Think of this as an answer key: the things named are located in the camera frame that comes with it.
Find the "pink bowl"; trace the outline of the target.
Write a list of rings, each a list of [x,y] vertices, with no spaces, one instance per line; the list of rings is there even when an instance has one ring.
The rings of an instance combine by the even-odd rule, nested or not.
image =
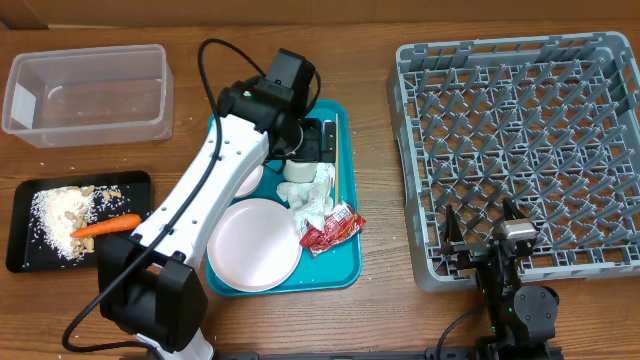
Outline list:
[[[251,195],[259,187],[263,174],[264,166],[258,165],[240,185],[234,197],[239,199]]]

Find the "rice and peanut scraps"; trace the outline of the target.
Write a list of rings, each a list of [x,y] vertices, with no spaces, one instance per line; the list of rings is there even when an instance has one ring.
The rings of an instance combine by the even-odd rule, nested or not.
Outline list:
[[[35,239],[43,240],[62,260],[80,260],[95,251],[95,238],[72,238],[71,233],[100,221],[100,216],[124,213],[129,200],[118,185],[65,186],[34,195],[31,214]]]

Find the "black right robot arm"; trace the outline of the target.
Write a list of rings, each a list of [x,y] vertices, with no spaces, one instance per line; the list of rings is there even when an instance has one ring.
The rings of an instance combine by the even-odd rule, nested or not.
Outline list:
[[[462,315],[443,332],[434,351],[440,359],[448,355],[466,359],[561,359],[562,350],[552,349],[559,295],[550,287],[523,285],[518,261],[533,254],[538,228],[513,201],[502,202],[505,220],[485,244],[466,244],[455,211],[446,207],[444,249],[456,258],[459,269],[473,269],[484,304]],[[443,348],[444,340],[464,320],[488,313],[492,334],[480,337],[471,348]]]

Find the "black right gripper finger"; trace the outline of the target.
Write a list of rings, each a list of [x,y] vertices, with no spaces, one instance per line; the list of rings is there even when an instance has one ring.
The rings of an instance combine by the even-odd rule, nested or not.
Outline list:
[[[502,200],[503,214],[506,221],[526,219],[526,216],[519,210],[517,205],[509,197]]]
[[[456,212],[453,210],[451,205],[446,206],[445,211],[445,232],[444,232],[444,240],[446,242],[462,242],[463,236],[460,230],[458,220],[456,217]]]

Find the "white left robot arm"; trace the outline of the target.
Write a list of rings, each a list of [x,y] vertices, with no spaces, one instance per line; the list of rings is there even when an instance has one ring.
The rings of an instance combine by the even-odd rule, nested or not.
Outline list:
[[[160,207],[97,250],[103,317],[155,359],[210,359],[200,331],[208,297],[197,269],[248,175],[264,161],[333,162],[336,140],[308,119],[314,65],[281,49],[269,71],[224,88],[205,144]]]

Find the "red snack wrapper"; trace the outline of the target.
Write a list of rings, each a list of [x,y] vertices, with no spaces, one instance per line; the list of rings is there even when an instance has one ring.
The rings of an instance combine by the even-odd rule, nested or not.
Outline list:
[[[311,226],[299,244],[316,258],[354,237],[365,224],[366,220],[351,205],[341,202],[325,217],[324,228]]]

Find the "white cup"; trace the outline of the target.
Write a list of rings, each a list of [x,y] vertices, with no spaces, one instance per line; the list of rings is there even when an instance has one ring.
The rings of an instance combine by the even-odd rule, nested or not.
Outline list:
[[[283,176],[287,182],[310,183],[315,179],[317,163],[296,162],[287,160],[283,170]]]

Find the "orange carrot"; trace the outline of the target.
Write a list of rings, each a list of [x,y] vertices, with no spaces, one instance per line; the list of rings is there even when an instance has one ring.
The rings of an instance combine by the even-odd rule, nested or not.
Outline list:
[[[89,238],[99,235],[123,232],[135,229],[142,223],[142,218],[137,214],[125,214],[118,217],[89,225],[70,234],[72,238]]]

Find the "white napkin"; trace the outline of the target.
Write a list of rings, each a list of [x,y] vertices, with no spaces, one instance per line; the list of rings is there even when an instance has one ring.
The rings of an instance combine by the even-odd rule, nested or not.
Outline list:
[[[317,163],[315,179],[310,183],[281,182],[276,189],[279,198],[289,204],[294,222],[302,235],[313,226],[324,228],[325,217],[334,208],[331,191],[335,167],[331,163]]]

